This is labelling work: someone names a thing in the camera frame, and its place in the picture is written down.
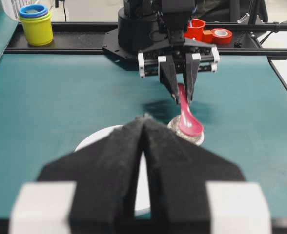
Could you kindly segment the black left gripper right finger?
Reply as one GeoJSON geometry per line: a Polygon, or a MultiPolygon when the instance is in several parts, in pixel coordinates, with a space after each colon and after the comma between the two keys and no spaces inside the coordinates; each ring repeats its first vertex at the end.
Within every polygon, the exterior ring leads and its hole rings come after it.
{"type": "Polygon", "coordinates": [[[143,124],[153,217],[171,234],[269,234],[260,185],[241,169],[152,119],[143,124]]]}

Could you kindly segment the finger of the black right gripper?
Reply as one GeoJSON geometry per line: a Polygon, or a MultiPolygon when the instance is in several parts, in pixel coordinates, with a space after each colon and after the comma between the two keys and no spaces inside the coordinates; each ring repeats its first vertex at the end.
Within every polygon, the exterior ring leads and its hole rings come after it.
{"type": "Polygon", "coordinates": [[[183,73],[187,101],[193,100],[195,81],[201,61],[200,53],[185,54],[185,69],[183,73]]]}
{"type": "Polygon", "coordinates": [[[175,63],[172,55],[158,56],[158,74],[160,83],[169,91],[177,104],[180,104],[175,63]]]}

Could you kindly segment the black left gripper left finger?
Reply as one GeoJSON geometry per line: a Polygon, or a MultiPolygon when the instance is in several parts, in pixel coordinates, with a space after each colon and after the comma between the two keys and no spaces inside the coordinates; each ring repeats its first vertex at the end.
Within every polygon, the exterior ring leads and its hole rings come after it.
{"type": "Polygon", "coordinates": [[[43,166],[13,206],[11,234],[114,234],[134,213],[144,121],[43,166]]]}

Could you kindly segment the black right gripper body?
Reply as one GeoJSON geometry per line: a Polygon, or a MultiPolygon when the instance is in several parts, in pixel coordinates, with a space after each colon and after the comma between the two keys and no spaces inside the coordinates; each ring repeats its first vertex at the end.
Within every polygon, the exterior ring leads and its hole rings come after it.
{"type": "Polygon", "coordinates": [[[177,74],[184,73],[186,53],[200,53],[198,73],[217,71],[220,55],[216,45],[189,38],[185,38],[183,43],[171,43],[169,39],[165,39],[138,52],[139,75],[144,78],[158,73],[158,71],[153,72],[152,69],[158,69],[158,56],[165,55],[173,56],[177,74]]]}

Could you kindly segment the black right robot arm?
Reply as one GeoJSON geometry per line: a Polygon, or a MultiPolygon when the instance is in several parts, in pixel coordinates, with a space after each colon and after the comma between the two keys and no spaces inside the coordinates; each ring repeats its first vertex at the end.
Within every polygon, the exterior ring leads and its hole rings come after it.
{"type": "Polygon", "coordinates": [[[104,36],[103,49],[138,63],[139,75],[158,76],[180,103],[177,74],[184,79],[186,99],[193,101],[197,74],[216,72],[220,55],[215,44],[185,37],[198,0],[125,0],[118,27],[104,36]]]}

